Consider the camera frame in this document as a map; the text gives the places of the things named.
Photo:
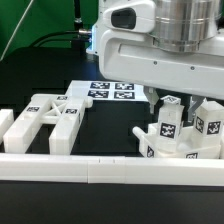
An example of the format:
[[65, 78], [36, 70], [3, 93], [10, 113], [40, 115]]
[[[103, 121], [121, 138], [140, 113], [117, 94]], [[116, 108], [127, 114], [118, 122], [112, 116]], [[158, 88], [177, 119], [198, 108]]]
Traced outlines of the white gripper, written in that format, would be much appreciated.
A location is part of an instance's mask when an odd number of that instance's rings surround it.
[[156, 89], [191, 94], [192, 122], [204, 97], [224, 99], [224, 29], [220, 6], [107, 6], [95, 49], [101, 74], [141, 84], [155, 113]]

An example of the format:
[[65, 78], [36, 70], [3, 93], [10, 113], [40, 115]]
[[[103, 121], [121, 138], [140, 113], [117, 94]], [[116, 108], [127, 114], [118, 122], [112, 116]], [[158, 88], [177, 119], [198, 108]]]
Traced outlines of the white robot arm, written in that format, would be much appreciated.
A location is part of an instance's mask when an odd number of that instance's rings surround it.
[[223, 0], [99, 0], [89, 54], [110, 80], [140, 84], [149, 103], [164, 89], [224, 100]]

